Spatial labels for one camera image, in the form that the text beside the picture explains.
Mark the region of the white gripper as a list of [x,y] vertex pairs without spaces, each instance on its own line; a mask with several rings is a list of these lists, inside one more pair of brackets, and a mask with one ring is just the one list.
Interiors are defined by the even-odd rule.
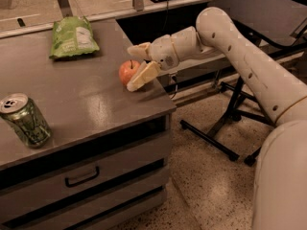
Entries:
[[136,73],[127,83],[127,89],[130,92],[134,92],[154,80],[161,69],[169,70],[178,66],[178,57],[173,41],[168,34],[155,39],[152,43],[144,42],[130,46],[127,51],[131,56],[153,60],[149,63],[146,61],[141,63]]

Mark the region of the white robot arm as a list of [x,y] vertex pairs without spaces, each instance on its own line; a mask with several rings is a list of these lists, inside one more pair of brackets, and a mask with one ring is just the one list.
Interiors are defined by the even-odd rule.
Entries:
[[307,85],[248,41],[227,13],[204,9],[196,25],[130,46],[143,60],[128,83],[133,92],[159,72],[221,51],[274,123],[258,156],[252,230],[307,230]]

